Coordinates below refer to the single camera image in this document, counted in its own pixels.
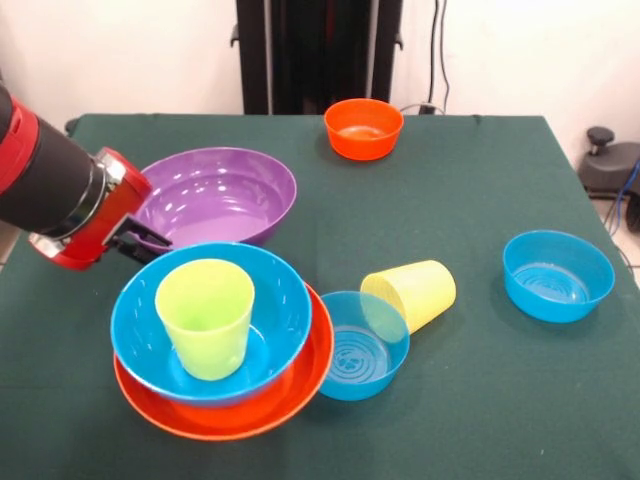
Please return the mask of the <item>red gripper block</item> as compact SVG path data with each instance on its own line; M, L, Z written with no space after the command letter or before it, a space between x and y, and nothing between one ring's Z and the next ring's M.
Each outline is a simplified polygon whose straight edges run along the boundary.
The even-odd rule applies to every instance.
M146 177L111 148L101 149L91 161L90 181L75 211L50 232L31 233L28 241L34 249L73 270L89 268L109 247L142 265L159 256L154 251L171 250L171 240L128 217L151 193ZM121 226L124 234L140 244L112 239Z

